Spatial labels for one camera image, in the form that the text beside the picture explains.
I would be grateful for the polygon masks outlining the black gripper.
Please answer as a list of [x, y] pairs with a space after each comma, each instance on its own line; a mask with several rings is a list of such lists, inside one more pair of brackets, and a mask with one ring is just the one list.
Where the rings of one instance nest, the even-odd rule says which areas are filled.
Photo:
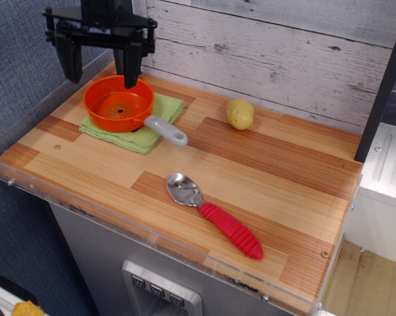
[[56, 48], [67, 80], [79, 83], [82, 76], [82, 46], [111, 48], [117, 74], [129, 77], [130, 47], [139, 46], [142, 56], [155, 52], [152, 18], [135, 15], [130, 1], [81, 1], [77, 7], [46, 7], [46, 40]]

